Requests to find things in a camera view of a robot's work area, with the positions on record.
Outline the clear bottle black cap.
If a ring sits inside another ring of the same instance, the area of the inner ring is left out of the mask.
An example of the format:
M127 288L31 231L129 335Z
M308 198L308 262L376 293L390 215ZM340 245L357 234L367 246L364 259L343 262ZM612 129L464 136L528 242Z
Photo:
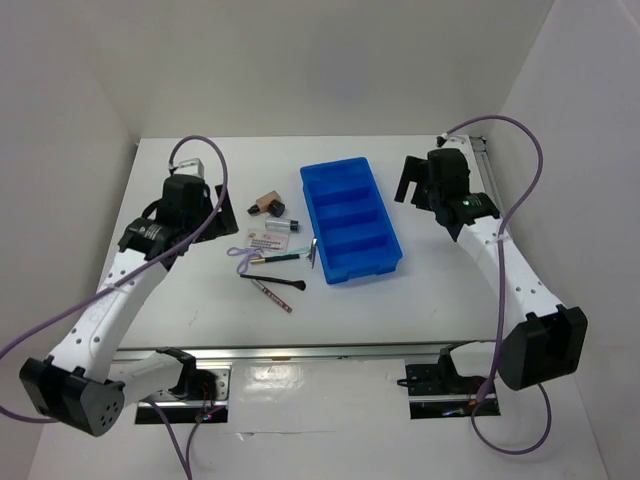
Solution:
M300 230L300 225L297 220L270 216L265 220L264 228L270 231L298 233Z

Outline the beige foundation bottle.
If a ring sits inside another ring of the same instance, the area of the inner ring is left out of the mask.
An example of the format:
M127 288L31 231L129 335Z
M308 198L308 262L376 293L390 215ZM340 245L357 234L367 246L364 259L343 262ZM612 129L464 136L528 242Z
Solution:
M248 208L249 215L259 215L268 213L274 217L281 217L285 211L285 204L276 191L271 191L259 197L255 203Z

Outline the purple eyelash applicator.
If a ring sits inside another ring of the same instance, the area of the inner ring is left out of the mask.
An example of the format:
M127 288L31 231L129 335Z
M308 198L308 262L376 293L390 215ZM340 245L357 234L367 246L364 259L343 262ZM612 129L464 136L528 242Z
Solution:
M226 251L226 255L229 257L238 257L239 263L236 266L236 273L238 275L245 274L250 265L250 261L254 259L262 259L263 250L261 248L254 247L231 247Z

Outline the red silver lip pencil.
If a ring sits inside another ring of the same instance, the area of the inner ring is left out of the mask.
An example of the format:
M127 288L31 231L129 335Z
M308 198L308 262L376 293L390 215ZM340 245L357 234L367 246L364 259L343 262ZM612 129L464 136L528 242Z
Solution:
M260 282L259 280L251 279L251 283L282 310L287 313L292 312L292 308L284 300L277 296L272 290L266 287L262 282Z

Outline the mint eyebrow razor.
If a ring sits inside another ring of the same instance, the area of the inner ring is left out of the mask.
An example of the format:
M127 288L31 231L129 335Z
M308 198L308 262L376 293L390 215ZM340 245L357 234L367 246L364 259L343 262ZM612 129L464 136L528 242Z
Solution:
M310 251L310 246L306 246L306 247L303 247L303 248L297 248L297 249L289 250L289 251L284 252L284 253L279 254L279 255L290 255L290 254L302 255L302 254L307 254L309 251Z

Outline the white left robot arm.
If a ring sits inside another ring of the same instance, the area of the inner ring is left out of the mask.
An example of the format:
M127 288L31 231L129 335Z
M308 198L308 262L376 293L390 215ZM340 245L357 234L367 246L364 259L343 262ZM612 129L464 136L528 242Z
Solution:
M19 378L43 416L94 437L112 428L122 410L159 391L176 399L199 393L213 375L176 348L110 371L118 347L146 299L165 279L177 257L171 248L188 238L214 240L238 231L223 185L174 174L162 196L131 222L101 289L65 338L43 360L29 358Z

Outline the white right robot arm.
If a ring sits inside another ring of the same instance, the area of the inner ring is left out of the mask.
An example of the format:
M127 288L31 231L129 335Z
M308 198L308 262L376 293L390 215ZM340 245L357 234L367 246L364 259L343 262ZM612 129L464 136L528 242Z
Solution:
M512 390L522 390L574 373L579 365L588 320L578 307L566 307L540 280L502 224L491 198L470 189L466 157L455 148L406 158L395 194L434 213L476 262L499 298L503 340L499 348L474 342L467 352L484 355Z

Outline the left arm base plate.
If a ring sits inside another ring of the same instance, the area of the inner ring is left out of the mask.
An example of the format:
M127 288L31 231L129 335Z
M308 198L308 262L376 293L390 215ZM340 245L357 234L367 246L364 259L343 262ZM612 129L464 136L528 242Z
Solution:
M199 361L198 369L204 370L202 380L184 396L176 396L169 390L160 390L140 401L135 410L136 425L160 425L160 415L148 403L154 402L170 424L195 425L222 424L228 421L229 393L232 366L228 362Z

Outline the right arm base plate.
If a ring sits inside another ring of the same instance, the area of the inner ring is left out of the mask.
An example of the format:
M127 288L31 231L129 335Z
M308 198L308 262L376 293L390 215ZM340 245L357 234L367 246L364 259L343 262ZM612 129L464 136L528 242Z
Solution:
M459 375L443 356L436 363L406 365L405 377L396 385L408 394L412 420L453 419L471 416L484 381L482 376Z

